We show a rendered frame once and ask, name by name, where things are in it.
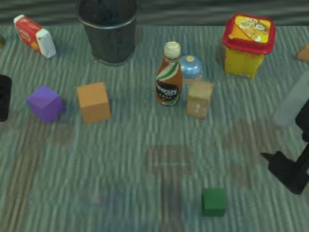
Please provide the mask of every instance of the yellow container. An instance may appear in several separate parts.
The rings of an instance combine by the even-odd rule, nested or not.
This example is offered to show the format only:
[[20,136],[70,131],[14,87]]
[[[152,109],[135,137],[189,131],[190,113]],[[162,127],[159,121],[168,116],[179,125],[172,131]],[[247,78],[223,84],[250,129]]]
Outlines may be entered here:
[[225,73],[253,79],[266,54],[274,48],[274,23],[263,17],[235,14],[226,24]]

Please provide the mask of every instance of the dark background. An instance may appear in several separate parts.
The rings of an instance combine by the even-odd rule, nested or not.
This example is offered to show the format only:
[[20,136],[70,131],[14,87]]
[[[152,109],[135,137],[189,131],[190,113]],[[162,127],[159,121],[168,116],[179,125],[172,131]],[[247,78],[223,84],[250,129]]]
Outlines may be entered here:
[[[44,25],[77,22],[77,0],[1,0],[0,24],[24,14]],[[308,0],[141,0],[139,23],[224,25],[233,13],[272,18],[277,25],[309,25]]]

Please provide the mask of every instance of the green cube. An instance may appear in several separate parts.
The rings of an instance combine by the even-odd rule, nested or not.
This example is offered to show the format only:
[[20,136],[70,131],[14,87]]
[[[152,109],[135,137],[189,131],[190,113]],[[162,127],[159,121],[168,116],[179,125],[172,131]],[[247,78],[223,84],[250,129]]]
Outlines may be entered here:
[[226,198],[223,188],[204,188],[202,191],[203,217],[222,217],[226,211]]

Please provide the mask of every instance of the purple block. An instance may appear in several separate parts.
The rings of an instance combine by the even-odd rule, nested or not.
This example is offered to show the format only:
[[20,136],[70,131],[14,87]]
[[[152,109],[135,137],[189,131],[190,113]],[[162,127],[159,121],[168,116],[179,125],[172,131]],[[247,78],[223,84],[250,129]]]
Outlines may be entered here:
[[56,119],[64,110],[64,105],[59,94],[47,86],[41,86],[28,98],[27,103],[31,111],[45,123]]

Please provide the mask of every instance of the red and white box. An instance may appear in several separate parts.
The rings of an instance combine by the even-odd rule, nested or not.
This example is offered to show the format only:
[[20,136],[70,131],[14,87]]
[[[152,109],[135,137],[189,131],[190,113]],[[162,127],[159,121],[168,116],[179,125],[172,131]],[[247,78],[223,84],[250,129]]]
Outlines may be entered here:
[[45,58],[51,58],[56,54],[53,38],[48,30],[23,14],[14,18],[14,24],[20,39],[33,50]]

